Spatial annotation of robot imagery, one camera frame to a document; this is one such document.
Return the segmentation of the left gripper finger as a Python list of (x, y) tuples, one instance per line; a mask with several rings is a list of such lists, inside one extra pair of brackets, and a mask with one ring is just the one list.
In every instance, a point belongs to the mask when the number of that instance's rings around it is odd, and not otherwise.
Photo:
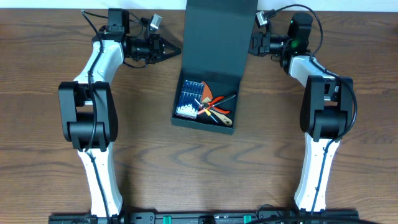
[(174, 45), (173, 43), (169, 42), (168, 40), (166, 40), (165, 38), (161, 37), (160, 38), (160, 42), (163, 46), (164, 49), (169, 49), (172, 52), (176, 53), (176, 54), (180, 54), (181, 53), (181, 48)]
[(163, 61), (168, 60), (170, 58), (176, 57), (178, 55), (180, 55), (180, 52), (178, 52), (178, 51), (174, 51), (174, 52), (167, 53), (167, 54), (166, 53), (161, 53), (160, 62), (163, 62)]

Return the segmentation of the black gift box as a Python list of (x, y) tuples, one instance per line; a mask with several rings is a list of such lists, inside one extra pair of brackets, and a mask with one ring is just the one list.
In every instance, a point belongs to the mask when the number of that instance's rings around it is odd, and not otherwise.
[[(171, 123), (175, 126), (223, 134), (234, 133), (239, 85), (248, 57), (257, 0), (189, 0), (185, 12), (182, 67), (177, 83)], [(232, 126), (216, 124), (207, 115), (196, 119), (175, 114), (185, 80), (205, 82), (213, 97), (235, 94), (220, 105), (230, 110)]]

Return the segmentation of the clear blue precision screwdriver case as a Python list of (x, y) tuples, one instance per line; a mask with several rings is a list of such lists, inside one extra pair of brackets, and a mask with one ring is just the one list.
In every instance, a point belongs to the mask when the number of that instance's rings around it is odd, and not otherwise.
[(184, 118), (196, 119), (201, 105), (200, 102), (203, 96), (203, 91), (203, 83), (185, 80), (176, 106), (175, 114)]

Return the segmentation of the orange scraper wooden handle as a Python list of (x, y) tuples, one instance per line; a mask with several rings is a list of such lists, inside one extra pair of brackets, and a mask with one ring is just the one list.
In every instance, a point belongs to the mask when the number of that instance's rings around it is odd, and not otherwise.
[[(214, 100), (215, 98), (213, 97), (213, 94), (211, 92), (210, 87), (205, 82), (202, 82), (202, 83), (204, 84), (204, 91), (203, 91), (203, 96), (201, 98), (201, 102), (206, 97), (209, 97), (212, 100)], [(221, 113), (218, 113), (218, 112), (213, 111), (213, 110), (210, 110), (210, 111), (213, 114), (213, 116), (218, 120), (217, 124), (223, 123), (225, 126), (232, 126), (233, 125), (232, 119), (228, 117), (228, 114), (221, 114)]]

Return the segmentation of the black handled claw hammer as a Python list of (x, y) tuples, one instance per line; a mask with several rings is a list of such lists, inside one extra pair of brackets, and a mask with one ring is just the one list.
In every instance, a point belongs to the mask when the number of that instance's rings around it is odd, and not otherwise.
[(229, 111), (219, 109), (218, 105), (226, 103), (226, 102), (228, 102), (229, 100), (232, 100), (235, 97), (236, 97), (235, 94), (229, 95), (227, 97), (219, 96), (219, 97), (215, 98), (214, 100), (212, 100), (211, 102), (205, 103), (203, 106), (200, 106), (200, 109), (199, 109), (197, 115), (204, 113), (206, 109), (207, 110), (213, 110), (213, 111), (216, 111), (216, 112), (221, 113), (221, 114), (228, 114)]

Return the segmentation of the red black handled pliers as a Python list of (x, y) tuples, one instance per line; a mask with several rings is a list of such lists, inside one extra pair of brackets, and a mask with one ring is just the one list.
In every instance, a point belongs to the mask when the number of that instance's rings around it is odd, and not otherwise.
[(221, 114), (229, 114), (231, 112), (230, 110), (224, 110), (218, 107), (218, 105), (224, 103), (224, 99), (225, 99), (224, 96), (216, 97), (214, 100), (212, 100), (209, 97), (206, 97), (202, 100), (201, 103), (198, 100), (195, 100), (196, 105), (199, 106), (197, 115), (203, 113), (210, 115), (210, 110), (216, 111)]

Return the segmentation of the black yellow screwdriver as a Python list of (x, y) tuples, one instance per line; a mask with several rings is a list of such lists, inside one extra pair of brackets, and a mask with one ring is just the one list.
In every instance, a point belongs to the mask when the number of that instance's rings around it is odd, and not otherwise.
[(213, 116), (210, 110), (204, 109), (204, 111), (215, 123), (218, 123), (218, 120)]

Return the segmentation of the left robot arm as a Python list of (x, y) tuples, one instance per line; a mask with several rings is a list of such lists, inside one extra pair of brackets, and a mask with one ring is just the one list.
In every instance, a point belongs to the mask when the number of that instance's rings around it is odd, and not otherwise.
[(128, 223), (118, 189), (113, 162), (118, 136), (118, 116), (111, 83), (125, 59), (145, 66), (175, 57), (181, 49), (165, 40), (157, 30), (162, 17), (136, 18), (142, 27), (130, 36), (131, 12), (109, 9), (108, 23), (95, 29), (93, 51), (82, 72), (71, 82), (62, 82), (58, 99), (65, 139), (77, 151), (85, 168), (91, 194), (86, 215), (52, 215), (49, 223)]

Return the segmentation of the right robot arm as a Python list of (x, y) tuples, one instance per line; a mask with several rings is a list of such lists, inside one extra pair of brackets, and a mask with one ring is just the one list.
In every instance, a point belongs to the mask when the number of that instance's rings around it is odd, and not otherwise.
[(276, 13), (275, 10), (256, 13), (256, 24), (265, 32), (251, 36), (248, 52), (258, 57), (276, 56), (284, 72), (305, 89), (300, 110), (305, 155), (294, 201), (300, 211), (320, 213), (326, 209), (326, 188), (333, 158), (341, 139), (356, 121), (358, 102), (353, 80), (327, 70), (308, 48), (317, 15), (312, 11), (296, 12), (287, 34), (276, 35), (271, 24)]

